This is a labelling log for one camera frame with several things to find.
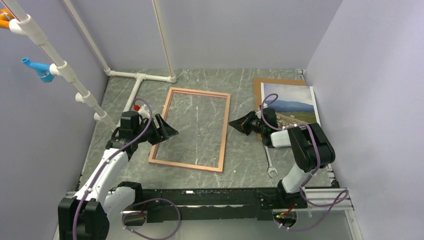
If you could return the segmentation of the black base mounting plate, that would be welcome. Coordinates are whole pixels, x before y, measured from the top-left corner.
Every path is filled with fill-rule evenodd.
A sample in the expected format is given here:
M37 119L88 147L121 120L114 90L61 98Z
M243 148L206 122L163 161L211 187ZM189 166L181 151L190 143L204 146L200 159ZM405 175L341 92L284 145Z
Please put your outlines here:
M143 189L142 197L124 209L140 213L147 223L189 220L256 219L271 221L283 212L307 209L301 196L280 203L277 187Z

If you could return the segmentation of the blue pipe fitting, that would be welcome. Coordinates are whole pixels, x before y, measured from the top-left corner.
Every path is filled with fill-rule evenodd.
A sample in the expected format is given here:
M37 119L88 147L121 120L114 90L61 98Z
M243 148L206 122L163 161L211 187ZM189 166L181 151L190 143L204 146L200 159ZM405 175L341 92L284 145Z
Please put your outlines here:
M53 81L55 76L50 71L50 65L39 63L39 62L32 62L29 58L23 58L21 62L26 65L28 68L34 70L40 80L44 83L50 83Z

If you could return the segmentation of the aluminium rail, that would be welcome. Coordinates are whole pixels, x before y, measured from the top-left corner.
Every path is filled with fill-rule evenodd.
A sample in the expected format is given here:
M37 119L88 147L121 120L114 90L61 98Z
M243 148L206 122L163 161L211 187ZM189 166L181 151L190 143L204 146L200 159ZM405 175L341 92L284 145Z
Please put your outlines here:
M292 213L285 211L274 216L273 220L277 221L281 226L292 228L295 225L297 215L303 211L308 214L311 214L314 211L322 211L324 215L327 216L329 214L329 210L336 210L344 211L348 216L350 216L354 209L349 193L345 188L306 188L300 196L307 203L306 209L298 209ZM148 223L141 213L125 213L124 210L110 223L110 226L114 221L121 220L124 229L131 230L133 226L140 226L144 223ZM178 219L175 221L181 223L183 220ZM54 238L56 240L60 240L59 225Z

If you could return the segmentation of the silver wrench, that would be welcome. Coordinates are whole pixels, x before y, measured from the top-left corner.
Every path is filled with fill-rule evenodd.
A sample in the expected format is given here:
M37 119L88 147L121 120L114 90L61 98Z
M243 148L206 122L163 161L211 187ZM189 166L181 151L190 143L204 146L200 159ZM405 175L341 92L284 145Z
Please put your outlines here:
M263 149L265 152L266 160L267 160L267 174L270 178L273 178L273 174L278 176L278 170L274 167L271 159L271 155L267 146L263 145Z

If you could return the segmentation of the orange pipe fitting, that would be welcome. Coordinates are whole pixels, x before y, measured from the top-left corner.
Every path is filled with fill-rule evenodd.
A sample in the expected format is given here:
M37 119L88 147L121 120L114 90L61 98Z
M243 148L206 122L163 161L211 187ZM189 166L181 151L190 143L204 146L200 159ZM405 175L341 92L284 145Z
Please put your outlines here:
M3 8L0 10L0 27L2 29L10 29L9 24L12 19L15 17L11 14L11 12L7 8Z

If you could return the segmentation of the white PVC pipe stand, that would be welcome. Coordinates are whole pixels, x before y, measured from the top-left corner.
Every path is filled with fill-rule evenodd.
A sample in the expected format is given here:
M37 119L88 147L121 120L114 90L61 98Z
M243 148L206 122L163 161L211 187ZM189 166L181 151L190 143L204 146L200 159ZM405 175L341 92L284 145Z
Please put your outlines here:
M111 130L115 130L117 128L116 123L114 123L110 115L102 109L93 94L89 90L87 90L86 87L81 83L72 67L60 56L60 54L51 45L51 43L48 41L47 35L36 23L34 18L31 15L27 14L15 0L3 0L1 1L1 3L14 16L14 19L9 22L9 30L16 35L28 37L35 45L39 46L52 62L51 64L48 64L50 65L50 72L54 76L63 77L77 90L75 100L79 103L84 103L90 108L92 108L94 110L93 118L96 121L106 124L110 127ZM161 24L162 16L160 6L155 0L152 1L152 5L159 29L160 40L164 48L167 69L169 71L168 76L150 75L145 73L129 73L112 70L107 64L106 59L103 57L100 49L96 45L89 30L87 29L86 25L84 24L82 18L78 14L72 2L70 0L65 0L63 1L63 4L70 13L73 20L75 21L77 27L80 29L83 37L92 49L94 55L99 60L100 65L103 67L105 74L108 77L135 79L135 85L124 107L125 111L128 111L130 109L132 102L133 100L135 100L136 94L141 86L141 83L144 80L167 83L175 83L177 81L177 77L174 73L174 66L169 56L167 41L164 34L165 30L163 25Z

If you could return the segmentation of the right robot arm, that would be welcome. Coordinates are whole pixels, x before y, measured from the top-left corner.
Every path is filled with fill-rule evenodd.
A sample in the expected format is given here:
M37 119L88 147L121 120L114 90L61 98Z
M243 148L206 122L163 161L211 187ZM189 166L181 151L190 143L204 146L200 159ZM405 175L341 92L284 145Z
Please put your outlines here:
M334 148L318 123L279 128L277 113L273 108L250 111L245 116L230 121L229 125L247 136L251 132L260 135L269 176L278 172L273 166L269 149L291 147L294 165L278 182L275 194L276 203L282 208L295 203L312 176L335 160Z

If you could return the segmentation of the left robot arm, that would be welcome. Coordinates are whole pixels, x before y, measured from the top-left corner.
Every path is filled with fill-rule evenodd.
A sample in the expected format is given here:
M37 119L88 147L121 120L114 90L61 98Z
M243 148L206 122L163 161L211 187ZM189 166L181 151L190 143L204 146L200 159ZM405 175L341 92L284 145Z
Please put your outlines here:
M134 110L124 111L95 171L73 197L58 204L59 239L106 239L111 222L126 207L137 210L144 203L142 185L137 182L123 181L110 193L120 171L139 144L155 146L178 134L160 114L143 117Z

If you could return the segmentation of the landscape photo print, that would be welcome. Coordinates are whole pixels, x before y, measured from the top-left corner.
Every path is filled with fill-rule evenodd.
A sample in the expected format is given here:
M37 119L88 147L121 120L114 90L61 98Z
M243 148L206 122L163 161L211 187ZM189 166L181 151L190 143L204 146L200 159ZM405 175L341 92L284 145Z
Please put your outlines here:
M315 92L311 86L290 85L279 83L261 83L261 97L265 106L276 112L278 128L292 127L298 124L321 123Z

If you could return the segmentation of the wooden picture frame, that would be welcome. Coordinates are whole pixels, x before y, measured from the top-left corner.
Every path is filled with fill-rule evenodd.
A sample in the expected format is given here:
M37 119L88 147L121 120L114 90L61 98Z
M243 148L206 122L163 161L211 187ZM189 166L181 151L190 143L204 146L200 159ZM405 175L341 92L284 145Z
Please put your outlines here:
M223 111L224 112L223 126L222 126L222 130L221 130L221 139L220 139L220 145L219 145L219 154L218 154L218 158L217 158L218 159L217 167L199 165L197 161L195 161L194 164L190 164L190 163L176 162L176 161L171 161L171 160L157 159L156 158L157 153L158 153L158 150L160 148L159 144L156 144L151 148L151 151L150 151L150 154L149 154L149 157L148 157L148 163L157 164L157 165L164 165L164 166L168 166L168 167L177 167L177 168L185 168L185 169L190 169L190 170L199 170L199 171L221 173L224 169L226 141L227 141L227 129L228 129L229 115L230 115L231 95L229 93L222 93L222 92L215 92L215 91L170 87L168 94L167 94L167 97L166 97L165 104L163 106L163 111L162 111L164 118L166 118L168 116L170 105L172 103L172 98L175 94L185 94L185 95L190 95L190 96L220 98L220 99L225 100L225 108L224 108L224 111Z

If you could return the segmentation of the brown backing board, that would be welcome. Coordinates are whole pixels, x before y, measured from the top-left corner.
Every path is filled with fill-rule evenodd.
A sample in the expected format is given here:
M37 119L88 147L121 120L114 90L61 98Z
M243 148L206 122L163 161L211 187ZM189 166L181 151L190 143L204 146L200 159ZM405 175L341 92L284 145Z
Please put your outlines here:
M259 78L255 77L253 79L253 90L255 96L255 107L259 108L262 104L261 101L261 83L276 83L284 85L296 85L296 86L306 86L304 81L294 80L294 79L271 79L271 78Z

